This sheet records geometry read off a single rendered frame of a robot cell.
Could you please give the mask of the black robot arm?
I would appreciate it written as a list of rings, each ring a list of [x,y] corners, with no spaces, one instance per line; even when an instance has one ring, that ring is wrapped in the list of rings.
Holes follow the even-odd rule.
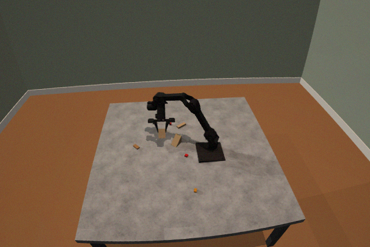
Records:
[[[187,100],[190,100],[188,103]],[[207,148],[210,152],[217,151],[219,136],[205,119],[201,112],[199,101],[186,93],[165,94],[158,92],[153,96],[153,101],[147,102],[147,110],[165,110],[166,101],[181,101],[191,113],[195,114],[202,128],[204,129],[204,137],[208,140]]]

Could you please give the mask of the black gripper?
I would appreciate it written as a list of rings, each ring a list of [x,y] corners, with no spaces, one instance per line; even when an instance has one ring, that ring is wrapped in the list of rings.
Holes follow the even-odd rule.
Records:
[[[155,125],[157,133],[158,133],[157,122],[162,122],[162,121],[166,122],[165,124],[165,133],[166,133],[168,124],[170,124],[170,122],[171,123],[175,122],[175,119],[174,118],[165,119],[165,110],[157,110],[157,119],[155,120],[148,119],[148,123],[153,123]]]

